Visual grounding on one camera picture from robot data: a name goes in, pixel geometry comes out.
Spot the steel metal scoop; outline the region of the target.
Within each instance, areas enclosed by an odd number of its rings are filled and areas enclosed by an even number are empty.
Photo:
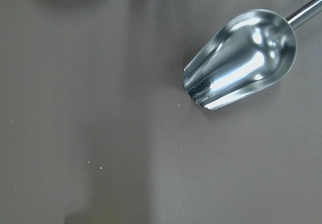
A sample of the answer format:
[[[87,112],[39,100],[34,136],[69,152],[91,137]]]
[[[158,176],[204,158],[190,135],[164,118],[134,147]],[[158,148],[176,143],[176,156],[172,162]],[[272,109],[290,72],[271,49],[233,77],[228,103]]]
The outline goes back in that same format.
[[[288,18],[266,9],[236,16],[185,66],[186,93],[216,110],[279,82],[296,59],[295,30],[320,12],[311,0]]]

